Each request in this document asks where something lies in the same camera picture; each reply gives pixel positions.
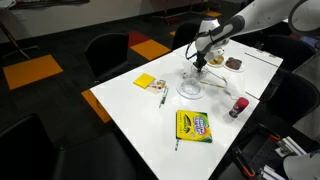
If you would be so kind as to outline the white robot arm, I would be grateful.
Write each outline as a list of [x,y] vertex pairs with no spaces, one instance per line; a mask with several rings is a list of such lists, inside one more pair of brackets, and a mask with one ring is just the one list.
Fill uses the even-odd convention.
[[254,0],[218,27],[199,32],[194,66],[198,71],[223,54],[221,47],[229,38],[271,27],[284,19],[292,32],[302,36],[320,36],[320,0]]

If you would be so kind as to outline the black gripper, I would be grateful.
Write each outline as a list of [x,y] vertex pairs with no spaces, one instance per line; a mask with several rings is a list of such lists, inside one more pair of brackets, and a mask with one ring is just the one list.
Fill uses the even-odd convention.
[[194,62],[194,66],[196,67],[197,72],[200,72],[204,69],[204,66],[207,63],[205,56],[206,56],[206,54],[201,53],[200,51],[197,52],[196,61]]

